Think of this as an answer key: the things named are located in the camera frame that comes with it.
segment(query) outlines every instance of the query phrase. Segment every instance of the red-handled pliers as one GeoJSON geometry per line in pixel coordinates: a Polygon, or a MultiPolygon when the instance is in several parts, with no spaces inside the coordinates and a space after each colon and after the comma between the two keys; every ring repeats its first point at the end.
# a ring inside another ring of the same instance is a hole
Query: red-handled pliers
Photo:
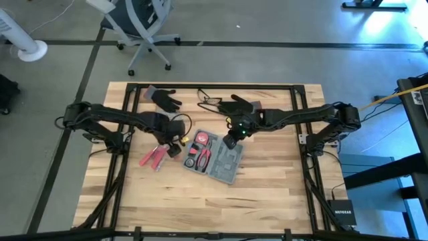
{"type": "Polygon", "coordinates": [[[211,151],[209,150],[211,148],[211,141],[208,142],[208,145],[202,150],[201,154],[198,157],[198,160],[195,165],[195,170],[198,170],[198,168],[202,168],[202,172],[205,171],[205,169],[208,166],[209,158],[211,157],[211,151]]]}

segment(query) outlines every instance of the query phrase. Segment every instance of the black box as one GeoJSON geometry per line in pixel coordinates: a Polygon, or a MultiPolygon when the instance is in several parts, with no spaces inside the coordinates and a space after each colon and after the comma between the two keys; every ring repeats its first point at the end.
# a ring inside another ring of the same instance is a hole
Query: black box
{"type": "Polygon", "coordinates": [[[334,215],[345,226],[356,226],[354,207],[351,200],[328,200],[334,215]]]}

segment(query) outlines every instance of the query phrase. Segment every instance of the gray tool case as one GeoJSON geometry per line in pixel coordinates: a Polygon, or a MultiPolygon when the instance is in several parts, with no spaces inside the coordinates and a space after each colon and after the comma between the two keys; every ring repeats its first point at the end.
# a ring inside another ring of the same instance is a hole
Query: gray tool case
{"type": "Polygon", "coordinates": [[[183,167],[200,174],[208,174],[209,177],[224,183],[233,184],[239,163],[241,162],[242,151],[242,145],[236,145],[235,148],[229,150],[222,138],[207,131],[197,130],[193,137],[193,141],[189,144],[187,155],[183,159],[183,167]],[[197,137],[200,133],[205,133],[208,136],[206,145],[198,142],[197,137]],[[198,166],[197,160],[199,155],[202,154],[203,149],[209,145],[210,141],[211,148],[209,150],[211,156],[209,162],[206,167],[200,167],[198,166]],[[197,149],[197,152],[192,154],[191,149],[197,149]]]}

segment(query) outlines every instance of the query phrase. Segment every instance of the chair base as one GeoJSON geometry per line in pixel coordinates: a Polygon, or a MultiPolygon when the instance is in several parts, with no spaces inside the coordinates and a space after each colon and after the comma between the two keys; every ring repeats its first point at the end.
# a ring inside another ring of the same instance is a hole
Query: chair base
{"type": "MultiPolygon", "coordinates": [[[[165,58],[165,56],[155,46],[154,43],[163,42],[163,41],[174,41],[179,46],[179,45],[181,45],[180,35],[179,34],[157,35],[157,36],[153,36],[152,39],[153,39],[153,43],[149,43],[145,39],[139,39],[138,41],[135,41],[135,40],[133,41],[133,43],[135,45],[139,44],[139,47],[138,47],[134,57],[132,58],[131,62],[129,63],[129,66],[128,66],[128,75],[129,76],[135,75],[134,67],[144,57],[146,51],[154,52],[157,56],[159,56],[161,58],[161,60],[163,60],[165,62],[165,70],[171,69],[171,63],[165,58]]],[[[124,44],[125,43],[123,41],[118,41],[117,48],[119,50],[123,50],[124,44]]]]}

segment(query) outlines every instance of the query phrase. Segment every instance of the white fan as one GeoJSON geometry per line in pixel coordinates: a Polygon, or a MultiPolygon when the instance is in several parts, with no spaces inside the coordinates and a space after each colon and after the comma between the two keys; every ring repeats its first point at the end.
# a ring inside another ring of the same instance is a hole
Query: white fan
{"type": "Polygon", "coordinates": [[[0,9],[0,35],[3,34],[19,48],[18,57],[24,62],[41,59],[47,52],[47,44],[32,39],[4,10],[0,9]]]}

